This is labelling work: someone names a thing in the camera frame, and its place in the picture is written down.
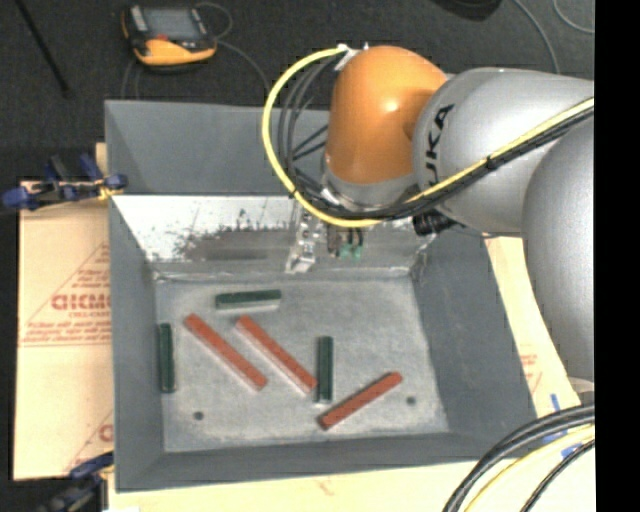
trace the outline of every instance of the yellow cable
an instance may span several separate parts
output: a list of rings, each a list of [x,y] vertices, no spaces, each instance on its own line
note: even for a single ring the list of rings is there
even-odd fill
[[[267,97],[267,102],[265,103],[265,106],[264,106],[264,112],[262,114],[262,141],[264,143],[265,151],[267,153],[267,158],[269,159],[271,166],[276,172],[276,175],[278,176],[278,178],[280,178],[280,181],[282,181],[282,183],[284,184],[286,189],[289,191],[289,193],[292,194],[293,197],[309,213],[311,213],[312,215],[315,215],[320,220],[323,220],[328,224],[335,224],[336,226],[342,226],[347,228],[362,228],[362,227],[379,224],[382,221],[374,220],[374,219],[364,219],[364,220],[340,219],[338,217],[333,217],[331,215],[328,215],[321,210],[318,210],[316,207],[310,204],[302,196],[302,194],[300,194],[300,192],[296,190],[296,186],[289,179],[289,177],[287,176],[287,173],[284,171],[284,169],[280,165],[280,162],[278,161],[278,157],[276,156],[276,153],[273,149],[273,143],[271,142],[271,111],[273,110],[273,105],[276,101],[276,98],[278,97],[278,94],[280,94],[280,91],[285,86],[285,84],[291,79],[293,75],[295,75],[298,71],[300,71],[305,66],[311,64],[312,62],[315,62],[317,60],[321,60],[327,57],[331,57],[333,55],[337,55],[345,51],[347,51],[346,47],[344,48],[337,47],[337,48],[330,48],[328,50],[321,50],[319,52],[312,53],[311,55],[308,55],[307,57],[296,62],[278,79],[278,81],[273,86],[273,89],[271,89],[271,92]]]
[[[332,215],[329,215],[317,209],[315,206],[310,204],[302,196],[302,194],[296,189],[295,184],[291,181],[289,176],[287,176],[287,173],[285,172],[285,170],[280,165],[280,162],[278,161],[278,157],[276,156],[276,153],[273,149],[273,143],[271,141],[271,112],[273,110],[273,105],[275,104],[276,98],[278,97],[278,95],[280,94],[280,91],[284,88],[286,83],[293,77],[293,75],[295,75],[298,71],[300,71],[307,65],[311,64],[312,62],[315,62],[317,60],[321,60],[327,57],[331,57],[339,53],[346,52],[347,50],[348,50],[347,47],[338,46],[337,48],[329,48],[327,50],[321,50],[321,51],[312,53],[307,57],[304,57],[303,59],[296,62],[278,79],[278,81],[273,86],[273,89],[271,89],[264,106],[264,111],[262,114],[262,141],[264,144],[265,151],[267,153],[267,158],[269,159],[269,163],[273,167],[276,175],[278,176],[280,181],[283,183],[287,191],[309,213],[311,213],[312,215],[316,216],[317,218],[319,218],[320,220],[328,224],[334,224],[336,226],[341,226],[346,228],[362,228],[367,226],[374,226],[376,224],[381,223],[382,220],[381,219],[361,219],[361,220],[344,219],[340,217],[334,217]],[[534,137],[540,135],[545,130],[549,128],[553,128],[559,123],[565,121],[571,116],[587,110],[588,108],[592,107],[593,104],[594,104],[594,99],[590,98],[574,107],[571,107],[565,110],[564,112],[561,112],[560,114],[552,117],[551,119],[539,124],[532,130],[529,130],[528,132],[524,133],[520,137],[514,139],[512,142],[502,146],[500,149],[498,149],[497,151],[489,155],[489,157],[479,160],[478,162],[467,167],[466,169],[463,169],[462,171],[450,176],[449,178],[441,182],[438,182],[436,185],[428,189],[425,189],[419,194],[416,194],[415,196],[409,198],[406,201],[406,203],[411,203],[418,199],[423,199],[435,194],[436,192],[439,192],[443,188],[451,185],[452,183],[455,183],[456,181],[459,181],[465,178],[467,175],[471,174],[473,171],[485,165],[489,160],[495,160],[496,158],[502,156],[503,154],[517,147],[519,144],[527,142],[533,139]]]
[[[548,119],[548,120],[544,121],[543,123],[541,123],[538,126],[532,128],[528,132],[520,135],[520,137],[518,137],[517,139],[514,139],[513,141],[509,142],[508,144],[505,144],[504,146],[502,146],[497,151],[494,151],[493,153],[491,153],[487,158],[483,158],[482,160],[479,160],[476,163],[471,164],[466,169],[463,169],[462,171],[449,176],[447,179],[436,183],[433,187],[429,187],[429,188],[423,190],[419,194],[416,194],[415,196],[407,199],[407,202],[410,203],[410,202],[415,201],[417,199],[422,199],[422,198],[428,197],[428,196],[430,196],[432,194],[435,194],[439,190],[442,190],[443,188],[451,185],[452,183],[455,183],[456,181],[458,181],[458,180],[464,178],[465,176],[467,176],[468,174],[471,174],[473,171],[479,169],[480,167],[485,165],[489,160],[496,160],[497,158],[499,158],[502,155],[504,155],[505,153],[511,151],[513,148],[519,146],[520,144],[523,144],[525,142],[528,142],[528,141],[534,139],[538,135],[541,135],[542,133],[544,133],[546,130],[548,130],[550,128],[553,128],[554,126],[559,125],[560,123],[562,123],[563,121],[566,121],[567,119],[571,118],[572,116],[588,110],[589,108],[593,107],[593,105],[594,105],[594,98],[589,98],[589,99],[587,99],[587,100],[585,100],[585,101],[583,101],[581,103],[578,103],[577,105],[575,105],[573,107],[568,108],[567,110],[565,110],[563,112],[560,112],[559,114],[553,116],[551,119]]]
[[[478,491],[478,493],[473,497],[469,504],[464,508],[464,512],[471,512],[472,509],[477,507],[478,503],[487,496],[487,494],[499,487],[500,483],[505,478],[513,476],[514,471],[522,471],[523,469],[527,469],[531,467],[532,464],[539,463],[549,456],[557,456],[559,452],[575,444],[586,443],[587,441],[593,439],[595,437],[595,434],[595,426],[586,425],[584,427],[575,429],[569,434],[565,434],[559,439],[556,439],[555,441],[552,441],[551,443],[538,448],[537,450],[520,459],[516,459],[507,467],[503,468],[499,473],[497,473],[482,487],[482,489],[480,489],[480,491]]]

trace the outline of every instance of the cardboard sheet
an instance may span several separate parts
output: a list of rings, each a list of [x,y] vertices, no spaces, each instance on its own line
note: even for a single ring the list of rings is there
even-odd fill
[[[21,213],[16,480],[112,449],[107,228],[98,200]]]

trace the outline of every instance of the kuka logo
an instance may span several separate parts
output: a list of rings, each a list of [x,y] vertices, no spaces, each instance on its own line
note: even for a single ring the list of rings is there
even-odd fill
[[[434,178],[429,181],[430,186],[434,186],[440,181],[437,168],[438,152],[436,151],[436,148],[440,142],[442,131],[444,130],[444,120],[447,118],[447,115],[449,115],[449,112],[451,112],[451,109],[454,106],[454,104],[451,104],[438,110],[434,119],[435,128],[431,127],[431,130],[429,130],[429,133],[427,134],[427,151],[425,155],[427,157],[426,167],[427,170],[433,173]]]
[[[51,297],[51,307],[59,311],[75,309],[108,309],[111,307],[111,296],[104,293],[93,294],[60,294]]]

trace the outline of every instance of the red block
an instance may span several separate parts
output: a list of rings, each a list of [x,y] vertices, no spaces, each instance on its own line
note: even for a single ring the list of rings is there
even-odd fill
[[[251,317],[241,316],[236,323],[236,328],[267,355],[302,391],[309,393],[318,385],[316,378],[305,370],[291,354],[278,345]]]
[[[184,325],[195,336],[209,344],[222,360],[240,377],[247,381],[251,387],[259,391],[267,385],[267,378],[260,370],[242,357],[198,315],[190,314],[185,318]]]
[[[324,413],[318,418],[318,423],[324,430],[329,430],[337,423],[340,423],[348,416],[351,416],[354,412],[373,402],[376,398],[380,398],[387,391],[393,389],[401,382],[402,375],[398,372],[387,373],[373,384],[364,388],[362,391],[350,396],[343,402],[336,405],[333,409]]]

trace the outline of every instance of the blue clamp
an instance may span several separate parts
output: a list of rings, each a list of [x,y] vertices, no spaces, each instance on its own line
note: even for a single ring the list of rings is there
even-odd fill
[[[67,170],[60,157],[54,155],[44,167],[42,181],[35,183],[31,189],[22,186],[7,190],[2,194],[2,203],[5,208],[33,211],[52,204],[98,197],[105,190],[122,190],[129,184],[124,174],[105,178],[88,153],[80,155],[80,167],[83,176],[78,180]]]
[[[74,483],[37,508],[42,512],[78,512],[94,497],[104,499],[106,481],[99,472],[114,463],[113,452],[99,455],[71,470],[68,478]]]

